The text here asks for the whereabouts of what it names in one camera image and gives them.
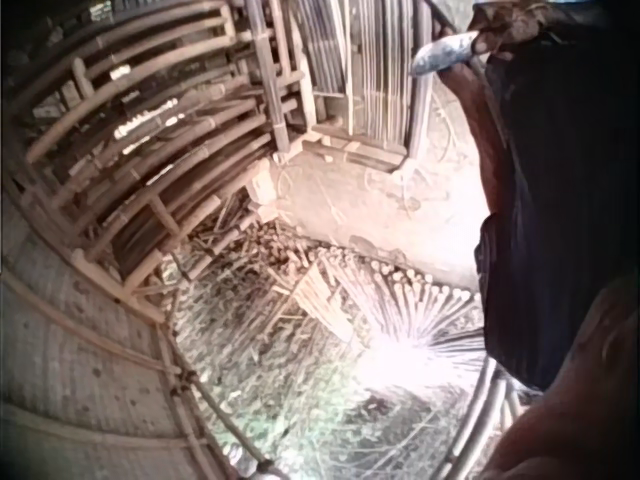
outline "bamboo stick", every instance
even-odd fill
[[[225,67],[218,71],[220,73],[227,72],[228,68]],[[215,100],[224,97],[227,92],[248,84],[249,77],[240,76],[224,83],[211,85],[204,91],[183,97],[175,107],[170,108],[153,119],[149,119],[148,121],[140,124],[134,130],[129,132],[127,136],[106,147],[93,159],[92,162],[87,162],[86,165],[78,170],[78,172],[76,172],[53,197],[52,202],[54,206],[60,207],[71,200],[73,194],[79,191],[84,183],[89,182],[94,178],[100,172],[100,169],[113,161],[114,157],[119,155],[122,150],[146,136],[151,136],[161,131],[165,127],[166,121],[171,117],[187,112],[191,109],[207,105],[210,102],[214,102]]]
[[[169,367],[171,365],[171,351],[169,349],[169,345],[167,344],[168,343],[167,338],[163,335],[163,332],[160,329],[160,325],[156,325],[156,333],[157,333],[157,339],[158,339],[158,344],[160,347],[160,353],[162,355],[162,359],[165,365]],[[217,480],[219,478],[219,475],[216,475],[213,472],[211,468],[211,464],[209,463],[209,460],[207,459],[207,457],[204,455],[202,451],[202,448],[201,448],[202,442],[199,442],[196,439],[195,434],[193,432],[191,419],[189,418],[189,415],[187,414],[187,409],[184,406],[184,403],[182,400],[182,392],[180,391],[180,385],[178,385],[178,382],[176,381],[176,377],[174,375],[168,374],[167,383],[169,384],[169,388],[171,389],[171,391],[176,392],[174,395],[171,395],[171,398],[173,398],[173,402],[175,406],[177,423],[180,425],[180,429],[187,436],[187,439],[189,441],[189,446],[191,447],[191,451],[193,453],[193,456],[196,462],[198,463],[200,469],[202,470],[202,473],[204,474],[205,478],[207,478],[208,480]]]
[[[157,182],[151,185],[147,185],[136,192],[134,199],[118,209],[118,214],[104,227],[100,238],[96,243],[94,243],[94,246],[87,253],[87,258],[89,259],[89,261],[97,258],[97,256],[107,247],[109,242],[128,223],[128,221],[133,218],[133,216],[140,210],[142,210],[142,208],[147,205],[153,198],[157,198],[157,196],[166,188],[168,188],[171,183],[173,183],[187,171],[193,169],[196,165],[219,151],[222,147],[224,147],[225,144],[229,143],[231,140],[241,137],[249,131],[259,127],[260,125],[265,123],[266,120],[267,119],[264,115],[258,115],[249,120],[245,120],[244,122],[232,127],[227,132],[218,135],[211,140],[208,140],[203,145],[198,147],[197,150],[190,152],[185,157],[180,159],[179,162],[176,162],[176,166],[169,172],[167,172],[163,177],[161,177]],[[169,206],[167,214],[170,215],[169,212],[172,210],[174,210],[172,206]],[[179,230],[173,233],[173,235],[176,236],[178,235],[178,233]]]
[[[217,127],[220,126],[220,124],[228,122],[233,118],[237,118],[243,113],[247,113],[251,111],[253,108],[255,108],[255,106],[256,106],[256,100],[249,99],[236,107],[217,113],[215,115],[212,115],[211,117],[207,117],[201,122],[199,122],[198,124],[196,124],[195,126],[190,128],[188,127],[185,128],[183,135],[180,135],[174,138],[173,140],[168,141],[166,144],[164,144],[162,147],[155,150],[150,155],[142,158],[138,163],[138,165],[135,165],[135,166],[132,166],[131,164],[123,165],[113,175],[113,178],[117,183],[113,185],[109,190],[107,190],[104,194],[96,198],[96,200],[91,204],[90,208],[88,208],[86,212],[76,221],[75,227],[74,227],[75,231],[78,234],[83,232],[91,223],[93,223],[103,213],[103,211],[109,205],[117,201],[118,197],[122,196],[123,194],[126,194],[126,192],[129,189],[131,189],[139,181],[140,178],[143,178],[144,175],[147,172],[149,172],[151,169],[160,166],[163,162],[171,158],[171,156],[175,154],[177,151],[179,151],[182,148],[185,148],[187,145],[189,145],[196,139],[216,129]],[[266,122],[266,117],[264,115],[259,115],[254,117],[254,119],[243,123],[242,128],[240,130],[248,129],[247,131],[249,131],[264,122]],[[240,135],[247,133],[247,131],[242,131]],[[232,138],[229,135],[222,134],[216,137],[214,141],[212,141],[210,144],[208,144],[207,147],[205,147],[206,152],[208,152],[209,147],[211,147],[211,151],[213,153],[213,151],[216,151],[219,148],[222,148],[231,140]],[[192,156],[190,157],[190,159],[191,159],[190,164],[199,163],[200,161],[204,160],[199,156]],[[171,179],[173,177],[174,175],[171,175],[171,172],[169,172],[169,176],[167,178]],[[161,189],[166,188],[167,181],[166,180],[163,181],[162,183],[160,183],[160,185],[161,185],[160,187]],[[141,200],[136,203],[135,208],[138,208],[138,210],[142,208],[144,205],[146,205],[148,201],[147,197],[151,195],[156,195],[157,193],[159,193],[159,192],[156,192],[157,190],[159,190],[159,187],[153,187],[153,185],[151,185],[151,187],[152,188],[149,188],[145,191],[146,200]]]
[[[46,94],[46,90],[50,88],[52,84],[55,85],[56,83],[59,83],[65,76],[75,58],[84,60],[95,55],[97,52],[108,48],[110,45],[126,39],[130,35],[137,34],[157,25],[210,12],[220,8],[223,4],[224,3],[221,1],[203,0],[202,2],[194,3],[192,5],[185,5],[171,10],[158,12],[153,15],[145,15],[142,18],[114,28],[109,32],[94,36],[90,41],[84,43],[81,47],[58,60],[52,68],[49,68],[44,72],[42,70],[39,71],[39,76],[35,78],[33,82],[29,83],[26,88],[22,89],[16,99],[12,102],[12,111],[16,113],[20,112],[26,107],[32,106],[33,103],[42,98],[42,96]]]
[[[491,435],[492,428],[499,418],[500,407],[504,402],[506,386],[507,379],[504,378],[500,370],[496,370],[494,378],[491,381],[491,386],[489,387],[487,400],[460,455],[451,466],[447,480],[467,478],[468,473],[478,460],[483,447]]]
[[[476,424],[485,399],[487,398],[489,388],[492,384],[491,379],[493,378],[495,370],[496,361],[491,357],[485,357],[469,406],[467,407],[464,417],[462,417],[458,431],[456,432],[455,437],[453,437],[453,441],[449,446],[447,454],[431,475],[431,480],[443,480],[444,478],[449,480],[448,474],[452,468],[451,463],[460,456],[462,449],[471,435],[471,431]]]
[[[71,71],[73,72],[73,77],[76,80],[76,85],[78,86],[78,90],[80,90],[82,98],[87,99],[91,97],[95,93],[95,90],[93,89],[91,81],[87,78],[87,67],[85,67],[81,58],[75,58],[73,62],[71,62]]]
[[[2,418],[3,421],[18,427],[76,443],[142,450],[191,447],[191,442],[187,438],[129,437],[116,433],[98,432],[76,427],[75,425],[69,425],[59,420],[41,417],[40,415],[27,412],[7,402],[2,402],[0,405],[0,418]],[[204,445],[206,442],[206,439],[195,439],[197,445]]]
[[[269,37],[267,35],[267,26],[264,19],[264,12],[260,0],[246,0],[245,8],[249,17],[249,24],[255,42],[258,64],[260,66],[260,74],[262,84],[265,90],[267,105],[273,123],[273,133],[276,139],[278,151],[288,153],[290,150],[289,135],[282,111],[280,95],[276,86],[276,72],[273,64],[273,56],[271,55],[271,47],[269,45]]]
[[[60,312],[50,303],[44,301],[38,297],[31,289],[22,283],[10,270],[5,266],[2,272],[2,283],[7,285],[13,292],[22,298],[27,304],[37,310],[44,317],[58,325],[66,332],[84,340],[85,342],[97,347],[101,350],[111,353],[112,355],[124,358],[141,367],[149,368],[152,370],[164,371],[164,364],[156,359],[142,355],[134,350],[123,347],[120,344],[105,338],[90,328],[87,328],[79,323],[71,320],[65,314]],[[179,374],[180,369],[175,367],[170,370],[170,373]]]
[[[159,55],[151,59],[119,79],[109,82],[96,90],[95,94],[74,107],[70,112],[62,116],[53,126],[39,137],[27,151],[26,160],[29,163],[37,162],[62,138],[75,124],[80,122],[99,106],[115,97],[118,93],[125,92],[130,87],[153,75],[158,70],[168,68],[185,60],[203,55],[213,50],[228,47],[234,42],[228,37],[218,37],[210,40],[177,48],[171,52]]]
[[[187,25],[173,28],[152,37],[147,37],[138,43],[134,43],[133,45],[120,50],[119,52],[111,53],[108,57],[93,64],[87,69],[86,77],[88,80],[93,80],[94,78],[108,71],[110,68],[115,67],[120,63],[126,62],[128,59],[135,57],[136,55],[139,55],[140,53],[150,50],[154,47],[157,47],[158,45],[168,43],[172,40],[180,39],[185,35],[189,35],[202,30],[208,30],[210,28],[220,27],[225,24],[226,20],[222,17],[207,18],[205,20],[199,20],[197,22],[192,22]]]
[[[336,147],[330,147],[317,142],[310,142],[308,140],[302,141],[302,149],[307,152],[315,153],[316,155],[329,156],[345,163],[353,163],[354,165],[360,165],[362,167],[371,168],[384,173],[391,173],[396,168],[392,163],[369,157],[363,153],[345,152]]]

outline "curved bamboo rib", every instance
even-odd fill
[[[447,454],[431,475],[431,480],[443,480],[444,478],[448,478],[447,474],[451,470],[452,463],[454,463],[460,456],[460,453],[469,439],[469,435],[471,434],[476,421],[478,420],[484,401],[487,398],[495,369],[496,361],[489,356],[485,357],[482,370],[478,376],[478,383],[476,383],[476,388],[473,391],[467,411],[460,422],[456,436],[453,438]]]
[[[216,69],[220,74],[229,73],[228,67]],[[147,120],[133,129],[126,137],[113,142],[98,154],[93,161],[87,162],[80,168],[62,188],[53,197],[53,204],[60,207],[71,200],[73,194],[83,188],[83,184],[92,180],[100,173],[100,169],[109,165],[114,157],[119,155],[129,145],[133,145],[137,141],[146,136],[152,136],[161,131],[165,127],[165,122],[171,117],[180,113],[186,113],[190,110],[200,108],[210,102],[214,102],[226,95],[227,93],[249,84],[249,77],[246,75],[233,78],[224,83],[217,83],[207,87],[205,91],[194,92],[193,94],[185,94],[178,104],[162,113],[157,117]]]
[[[98,35],[59,60],[53,68],[47,70],[46,75],[40,75],[37,77],[16,97],[11,108],[14,112],[20,112],[24,108],[30,106],[34,101],[37,101],[52,83],[60,81],[69,68],[71,68],[71,64],[76,58],[84,60],[90,55],[108,48],[115,42],[126,39],[129,35],[163,23],[217,10],[222,5],[224,5],[224,2],[221,1],[203,0],[202,2],[185,5],[169,11],[159,12],[153,15],[145,15],[137,20],[125,23],[124,25],[107,33]]]
[[[58,420],[41,417],[40,415],[27,412],[6,402],[0,404],[0,418],[2,418],[3,422],[11,423],[18,427],[64,438],[72,442],[139,449],[171,449],[188,448],[190,446],[186,438],[129,437],[114,433],[87,430],[62,423]],[[205,445],[207,443],[205,438],[197,439],[196,441],[199,445]]]
[[[120,50],[117,53],[112,53],[107,58],[87,68],[86,77],[88,80],[93,80],[119,63],[139,55],[142,52],[151,50],[154,47],[168,43],[172,40],[177,40],[184,35],[207,30],[209,28],[221,27],[225,22],[226,20],[222,17],[208,18],[206,20],[200,20],[174,28],[167,32],[162,32],[158,35],[154,35],[153,37],[145,38],[143,41]]]
[[[33,293],[31,289],[29,289],[29,287],[23,284],[13,273],[11,273],[11,271],[9,271],[6,266],[2,272],[2,283],[11,288],[11,290],[13,290],[16,295],[25,300],[30,306],[35,308],[38,312],[58,325],[60,328],[84,340],[85,342],[113,355],[121,357],[125,360],[129,360],[130,362],[135,363],[136,365],[140,365],[141,367],[159,371],[166,370],[165,365],[161,361],[155,360],[153,358],[147,357],[146,355],[135,352],[129,348],[123,347],[122,345],[104,338],[95,333],[93,330],[67,318],[67,316],[62,312],[60,312],[48,302],[45,302],[35,293]],[[181,370],[180,367],[172,365],[169,367],[169,372],[172,374],[179,374]]]
[[[115,183],[111,188],[96,198],[96,200],[90,204],[89,208],[87,208],[86,212],[75,223],[75,232],[77,234],[82,233],[92,222],[102,215],[104,210],[109,207],[110,204],[118,199],[118,196],[125,194],[150,170],[160,166],[180,149],[186,147],[197,138],[218,128],[221,124],[226,123],[243,113],[250,112],[256,107],[256,105],[257,102],[255,99],[249,99],[228,110],[216,113],[210,117],[205,117],[204,120],[191,128],[187,128],[182,135],[169,140],[150,155],[138,158],[139,161],[136,165],[131,165],[130,163],[123,165],[113,175]]]
[[[27,162],[34,163],[42,159],[53,145],[64,137],[76,123],[82,120],[89,113],[96,110],[100,105],[111,100],[118,93],[125,92],[131,86],[139,83],[143,79],[153,75],[163,68],[198,57],[213,50],[229,47],[234,43],[235,39],[218,37],[178,48],[137,66],[124,77],[120,77],[113,82],[109,82],[96,90],[94,95],[67,112],[55,124],[53,124],[49,130],[39,137],[27,151]]]
[[[163,175],[157,182],[136,192],[134,199],[118,209],[117,215],[104,227],[100,238],[87,252],[87,260],[95,260],[129,220],[142,210],[154,196],[162,193],[180,176],[209,158],[231,140],[241,137],[245,133],[266,123],[266,121],[267,119],[264,115],[258,115],[232,127],[227,132],[217,135],[176,161],[176,166],[167,172],[166,175]]]
[[[504,377],[502,371],[497,370],[495,373],[496,375],[494,375],[491,381],[487,400],[478,417],[478,421],[474,425],[469,439],[460,452],[460,456],[454,461],[451,471],[447,475],[447,480],[462,480],[467,478],[491,435],[492,427],[498,421],[500,408],[504,403],[507,379]]]

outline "bamboo rod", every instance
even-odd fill
[[[53,305],[44,301],[38,297],[31,289],[22,283],[10,270],[5,266],[2,272],[2,282],[9,286],[13,292],[27,302],[31,307],[37,310],[40,314],[48,318],[50,321],[58,325],[66,332],[84,340],[85,342],[98,347],[106,352],[109,352],[115,356],[124,358],[141,367],[149,368],[152,370],[163,371],[165,369],[164,364],[159,360],[155,360],[151,357],[147,357],[141,353],[138,353],[129,348],[123,347],[115,343],[108,338],[105,338],[90,328],[87,328],[79,323],[71,320],[65,314],[60,312]],[[179,368],[173,368],[171,373],[179,374]]]
[[[339,138],[349,142],[360,142],[362,145],[378,148],[386,152],[394,153],[397,155],[406,155],[407,149],[402,145],[395,145],[385,141],[376,140],[374,138],[366,137],[364,135],[348,135],[344,130],[330,125],[320,124],[313,127],[313,131],[329,137]]]
[[[478,382],[476,383],[476,387],[473,391],[471,401],[467,406],[467,411],[460,421],[460,426],[458,427],[455,437],[453,437],[453,441],[449,446],[449,450],[447,450],[447,454],[431,475],[431,480],[448,479],[447,475],[451,470],[452,462],[460,456],[460,453],[467,443],[471,431],[478,420],[478,416],[480,415],[485,399],[487,398],[487,394],[491,386],[491,379],[493,378],[495,370],[496,361],[489,356],[485,357],[482,370],[478,376]]]
[[[153,198],[156,198],[162,191],[168,188],[171,183],[184,175],[187,171],[193,169],[202,161],[209,158],[211,155],[219,151],[222,147],[228,144],[231,140],[239,138],[242,135],[250,132],[251,130],[259,127],[266,122],[264,115],[258,115],[249,120],[232,127],[227,132],[214,137],[213,139],[205,142],[205,144],[198,147],[197,150],[192,151],[185,157],[176,162],[176,166],[161,177],[157,182],[145,186],[142,190],[139,190],[134,199],[123,205],[117,210],[117,215],[107,223],[104,227],[100,238],[94,243],[93,247],[87,253],[87,259],[93,261],[98,255],[107,247],[109,242],[118,234],[118,232],[129,222],[135,214],[137,214],[142,208],[149,203]],[[174,209],[169,206],[167,214]]]
[[[162,165],[166,160],[171,158],[173,154],[185,148],[196,139],[211,132],[212,130],[215,130],[221,124],[237,118],[243,113],[247,113],[253,110],[255,107],[256,100],[248,99],[242,102],[240,105],[216,113],[215,115],[212,115],[210,117],[206,117],[196,125],[185,128],[183,135],[180,135],[168,141],[162,147],[153,151],[150,155],[141,158],[137,165],[123,165],[113,175],[113,179],[116,183],[109,190],[105,191],[102,195],[96,198],[96,200],[92,202],[90,207],[87,208],[85,213],[76,221],[74,227],[75,232],[77,234],[82,233],[91,223],[93,223],[100,215],[103,214],[104,210],[107,209],[109,205],[116,202],[119,197],[125,195],[133,186],[135,186],[135,184],[138,183],[139,180],[147,174],[147,172]],[[254,123],[258,121],[260,121],[260,123],[264,123],[266,122],[266,117],[264,115],[259,115],[255,117],[255,120],[252,121]],[[228,135],[225,136],[224,134],[216,137],[215,143],[212,142],[211,144],[211,151],[213,152],[218,150],[222,146],[229,143],[231,140],[232,139],[229,138]],[[166,187],[165,183],[166,181],[163,181],[160,184],[161,188]],[[147,190],[147,192],[153,191],[154,194],[156,194],[156,190],[158,190],[158,187],[149,189]],[[92,249],[92,254],[90,256],[91,258],[95,258],[94,255],[96,254],[96,252],[94,250],[96,249]]]
[[[128,135],[111,143],[93,161],[87,162],[80,168],[71,178],[62,186],[52,199],[54,206],[60,207],[71,200],[74,193],[78,192],[83,184],[89,182],[92,178],[100,173],[100,170],[113,161],[114,157],[119,155],[126,147],[133,145],[146,136],[152,136],[160,132],[165,127],[165,123],[170,118],[189,110],[199,108],[201,106],[212,103],[223,98],[228,92],[231,92],[242,86],[249,84],[248,76],[240,76],[233,78],[227,82],[211,85],[204,91],[199,91],[193,95],[184,96],[178,104],[170,108],[158,116],[153,117],[146,122],[140,124]]]
[[[45,95],[46,90],[50,88],[52,84],[55,85],[60,82],[68,72],[75,58],[84,60],[95,55],[97,52],[108,48],[116,42],[126,39],[130,35],[140,33],[157,25],[213,11],[220,8],[223,4],[224,3],[220,1],[203,0],[202,2],[194,3],[192,5],[185,5],[168,11],[158,12],[153,15],[145,15],[142,18],[114,28],[107,33],[93,37],[81,47],[65,55],[52,68],[38,72],[39,76],[33,82],[29,83],[26,88],[21,90],[16,99],[12,102],[12,111],[18,113],[31,106],[34,102],[37,102],[43,95]]]
[[[157,195],[151,198],[149,205],[153,213],[158,217],[158,220],[160,220],[160,223],[162,223],[171,235],[178,235],[180,233],[180,226],[167,211],[167,207],[165,207]]]
[[[167,339],[169,340],[169,344],[172,347],[174,355],[178,359],[178,363],[181,364],[182,367],[186,369],[186,371],[192,371],[193,370],[192,366],[189,364],[189,361],[187,360],[187,358],[180,351],[180,347],[178,347],[178,344],[176,343],[176,341],[169,336],[167,337]],[[255,458],[258,462],[265,462],[267,458],[262,454],[262,452],[260,452],[260,450],[258,450],[258,448],[251,442],[251,440],[249,440],[244,435],[244,433],[242,433],[242,431],[233,423],[233,420],[231,420],[229,415],[224,410],[222,410],[222,408],[220,408],[216,400],[213,398],[211,393],[209,393],[209,390],[207,390],[207,388],[202,384],[199,378],[196,377],[195,379],[193,379],[193,385],[196,387],[196,389],[198,390],[198,393],[200,393],[204,401],[207,402],[207,405],[209,405],[209,408],[213,410],[213,413],[216,415],[216,417],[218,417],[222,425],[224,425],[224,427],[238,440],[240,445],[242,445],[242,448],[244,448],[247,452],[249,452],[249,454],[253,458]]]
[[[276,46],[278,48],[278,60],[282,66],[282,75],[291,74],[291,61],[289,60],[289,46],[287,45],[287,34],[284,29],[284,19],[282,17],[282,5],[280,0],[269,0],[271,9],[271,19],[276,35]]]
[[[462,480],[467,478],[467,475],[478,460],[482,449],[487,444],[492,429],[500,416],[500,407],[504,403],[506,387],[507,379],[504,378],[500,370],[496,370],[494,378],[491,381],[491,386],[489,387],[487,400],[460,455],[451,466],[447,480]]]
[[[280,102],[280,95],[276,86],[276,71],[267,35],[267,25],[264,19],[264,12],[260,0],[246,0],[245,7],[249,16],[249,24],[255,42],[256,55],[260,66],[260,75],[265,90],[265,97],[269,107],[271,121],[273,123],[273,134],[276,145],[280,153],[288,153],[291,146],[289,144],[289,134],[285,124],[284,112]]]
[[[351,11],[349,0],[342,0],[345,41],[345,95],[347,96],[347,133],[353,135],[353,73],[351,65]]]
[[[377,158],[371,158],[368,155],[358,152],[345,152],[339,148],[329,147],[327,145],[321,145],[316,142],[310,142],[308,140],[302,141],[302,149],[315,153],[316,155],[329,156],[336,160],[341,160],[346,163],[353,163],[373,170],[378,170],[384,173],[391,173],[396,166],[393,163],[388,163]]]
[[[167,342],[167,337],[163,335],[162,330],[160,329],[160,325],[156,325],[156,333],[162,359],[165,365],[167,365],[168,367],[171,365],[171,351]],[[180,429],[183,431],[183,433],[187,436],[189,446],[191,447],[191,452],[193,453],[196,462],[200,466],[200,469],[202,470],[205,478],[207,478],[208,480],[219,479],[219,476],[214,474],[209,460],[202,451],[202,443],[199,442],[195,437],[193,427],[191,425],[191,419],[189,418],[187,409],[185,408],[182,401],[182,392],[180,391],[180,385],[178,385],[175,375],[167,374],[167,383],[169,384],[169,388],[171,389],[171,391],[175,392],[175,394],[170,396],[171,398],[173,398],[175,413],[178,420],[177,423],[180,425]]]
[[[76,80],[76,85],[78,86],[78,90],[80,90],[80,95],[85,100],[91,97],[95,90],[93,89],[93,85],[91,81],[87,78],[87,67],[85,67],[84,62],[81,58],[75,58],[71,63],[71,71],[73,72],[73,77]]]
[[[207,18],[205,20],[199,20],[197,22],[192,22],[187,25],[182,25],[180,27],[173,28],[171,30],[162,32],[152,37],[147,37],[144,40],[138,43],[134,43],[133,45],[128,46],[127,48],[122,49],[119,52],[112,53],[108,57],[104,58],[103,60],[95,63],[94,65],[92,65],[87,69],[86,77],[89,80],[93,80],[94,78],[105,73],[112,67],[115,67],[120,63],[126,62],[128,59],[135,57],[136,55],[139,55],[140,53],[145,52],[147,50],[151,50],[152,48],[157,47],[158,45],[169,43],[172,40],[180,39],[185,35],[189,35],[202,30],[208,30],[210,28],[220,27],[225,24],[226,24],[226,20],[222,17]]]
[[[70,263],[80,273],[89,278],[93,283],[102,288],[107,294],[118,299],[129,306],[132,310],[139,312],[141,318],[147,323],[163,323],[162,312],[150,303],[137,299],[126,292],[121,284],[113,279],[107,272],[95,263],[89,263],[84,257],[81,249],[72,252]]]
[[[289,5],[289,29],[291,32],[291,45],[293,47],[293,58],[296,63],[296,68],[304,72],[304,78],[300,82],[300,96],[302,98],[302,111],[304,113],[305,126],[307,131],[311,129],[318,120],[316,118],[316,105],[313,98],[313,85],[311,83],[311,71],[309,69],[309,61],[304,52],[304,45],[302,43],[302,36],[300,35],[300,28],[298,22],[295,19],[295,15],[291,11],[291,5]]]
[[[117,94],[125,92],[136,83],[153,75],[157,71],[168,68],[176,63],[184,62],[191,58],[203,55],[213,50],[228,47],[234,42],[228,37],[218,37],[210,40],[177,48],[171,52],[159,55],[133,70],[128,75],[109,82],[96,90],[95,94],[74,107],[70,112],[62,116],[53,126],[39,137],[27,151],[26,160],[29,163],[37,162],[62,138],[75,124],[96,110],[100,105],[109,101]]]
[[[2,407],[0,408],[0,418],[3,421],[72,442],[144,450],[188,448],[191,446],[186,438],[129,437],[116,433],[98,432],[41,417],[7,402],[2,402],[0,405]],[[204,445],[207,440],[195,439],[195,442],[198,445]]]

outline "person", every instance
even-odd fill
[[[482,478],[640,478],[637,63],[568,25],[490,56],[490,92],[463,64],[439,76],[480,157],[487,353],[544,392]]]

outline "bamboo frame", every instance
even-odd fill
[[[260,0],[245,0],[245,8],[251,25],[251,32],[258,57],[262,85],[264,86],[265,98],[269,107],[269,115],[273,122],[273,135],[280,153],[289,152],[289,134],[282,111],[280,94],[276,86],[276,70],[271,54],[271,46],[267,35],[267,25],[264,19],[264,12]]]
[[[107,209],[109,205],[116,202],[119,197],[126,195],[127,192],[149,171],[162,165],[165,161],[170,159],[172,155],[187,147],[196,139],[220,127],[221,124],[229,122],[244,113],[250,112],[255,109],[256,106],[257,102],[255,99],[248,99],[235,107],[216,113],[210,117],[206,117],[196,125],[187,127],[183,135],[179,135],[176,138],[169,140],[166,144],[153,151],[150,155],[136,157],[128,164],[120,167],[113,175],[114,184],[110,189],[106,190],[96,198],[95,201],[92,202],[90,208],[88,208],[76,221],[74,227],[76,234],[82,233],[91,223],[104,213],[105,209]],[[225,137],[223,134],[216,137],[216,140],[217,143],[212,143],[212,145],[217,144],[223,146],[231,139]],[[88,260],[93,261],[96,254],[99,253],[97,250],[101,250],[104,246],[106,246],[106,244],[102,245],[99,249],[93,248],[88,256]]]
[[[135,43],[131,46],[128,46],[127,48],[120,50],[119,52],[112,53],[108,57],[104,58],[103,60],[95,63],[94,65],[92,65],[87,69],[86,77],[89,80],[93,80],[94,78],[100,76],[101,74],[109,71],[111,68],[115,67],[119,63],[125,62],[128,59],[136,55],[139,55],[142,52],[151,50],[154,47],[157,47],[165,43],[169,43],[173,40],[178,40],[183,36],[189,35],[191,33],[200,32],[202,30],[208,30],[210,28],[224,26],[226,23],[227,23],[227,20],[222,17],[207,18],[205,20],[192,22],[187,25],[182,25],[180,27],[173,28],[166,32],[159,33],[152,37],[145,38],[144,40],[138,43]]]
[[[74,335],[75,337],[78,337],[89,343],[90,345],[93,345],[94,347],[104,350],[105,352],[109,352],[117,357],[124,358],[125,360],[135,363],[136,365],[139,365],[141,367],[158,371],[165,370],[165,366],[161,361],[151,357],[147,357],[146,355],[138,353],[129,348],[123,347],[122,345],[97,334],[90,328],[74,322],[53,305],[38,297],[33,291],[31,291],[28,286],[22,283],[6,267],[2,272],[2,283],[11,288],[11,290],[13,290],[16,295],[22,298],[29,306],[33,307],[41,315],[48,318],[50,321],[58,325],[66,332]],[[179,374],[180,369],[177,367],[172,368],[170,370],[170,373]]]
[[[198,57],[205,53],[219,50],[231,46],[233,39],[228,37],[217,37],[210,40],[194,43],[186,47],[177,48],[171,52],[162,54],[154,59],[138,65],[131,72],[119,79],[109,82],[103,87],[96,90],[95,94],[86,99],[70,112],[62,116],[39,137],[30,147],[26,154],[26,160],[29,163],[41,160],[44,155],[62,138],[73,126],[80,122],[88,114],[96,110],[100,105],[111,100],[117,94],[125,92],[130,87],[153,75],[161,69],[184,62],[194,57]]]
[[[84,65],[84,61],[81,58],[75,58],[73,62],[71,62],[71,71],[73,72],[73,77],[76,80],[76,85],[82,98],[86,100],[91,97],[95,93],[95,90],[93,89],[91,81],[87,78],[87,67]]]
[[[353,163],[365,168],[371,168],[384,173],[391,173],[395,170],[396,165],[393,163],[385,162],[377,158],[369,157],[359,152],[347,152],[340,150],[339,148],[329,147],[317,142],[310,142],[308,140],[302,141],[302,149],[321,156],[329,156],[336,160],[341,160],[346,163]]]
[[[258,115],[256,117],[245,120],[244,122],[232,127],[227,132],[222,133],[214,137],[213,139],[205,142],[205,144],[193,150],[185,157],[181,158],[177,162],[176,166],[163,175],[155,183],[144,187],[142,190],[136,193],[135,198],[123,205],[113,219],[104,227],[100,238],[94,243],[93,247],[87,253],[87,260],[94,261],[102,251],[107,247],[109,242],[118,234],[118,232],[124,228],[133,216],[138,213],[142,208],[149,204],[154,198],[168,188],[171,183],[184,175],[187,171],[193,169],[195,166],[211,157],[231,140],[238,138],[251,130],[254,130],[266,123],[267,119],[264,115]],[[171,215],[171,211],[174,209],[171,207],[166,208],[166,214]],[[176,225],[176,231],[172,234],[178,236],[180,227]]]
[[[143,299],[135,298],[130,292],[125,291],[123,286],[101,267],[95,263],[87,262],[81,249],[76,249],[71,253],[69,262],[76,270],[102,288],[108,295],[115,297],[132,310],[138,312],[141,319],[146,320],[147,323],[153,325],[154,323],[164,322],[164,315],[160,310]]]
[[[61,81],[64,75],[71,68],[72,62],[76,58],[84,60],[108,48],[110,45],[126,39],[130,35],[134,35],[157,25],[162,25],[163,23],[169,23],[189,16],[214,11],[219,9],[222,5],[224,5],[224,2],[221,1],[203,0],[202,2],[177,7],[152,15],[143,15],[141,18],[127,22],[109,32],[93,36],[91,40],[84,43],[81,47],[76,48],[74,51],[58,60],[52,68],[49,68],[44,72],[41,69],[38,72],[39,76],[17,95],[16,99],[11,104],[11,109],[13,112],[18,113],[37,102],[52,84],[56,84]]]
[[[2,402],[0,405],[0,418],[3,421],[72,442],[144,450],[188,448],[191,446],[186,438],[129,437],[115,433],[97,432],[69,425],[59,420],[41,417],[7,402]],[[205,445],[207,440],[196,439],[196,443]]]
[[[351,12],[349,0],[342,0],[345,42],[345,95],[347,96],[347,133],[353,135],[353,71],[351,65]]]
[[[228,71],[229,69],[227,67],[220,69],[220,72]],[[80,191],[84,183],[95,178],[95,176],[100,173],[100,170],[109,165],[114,157],[119,155],[122,150],[146,136],[152,136],[160,132],[164,129],[166,121],[170,118],[215,102],[216,100],[224,98],[227,93],[246,85],[249,85],[249,77],[241,76],[224,83],[211,85],[205,91],[197,92],[193,95],[185,95],[176,106],[138,125],[138,127],[129,132],[127,136],[111,143],[100,152],[93,161],[87,162],[58,190],[52,199],[53,205],[60,207],[66,204],[76,192]]]

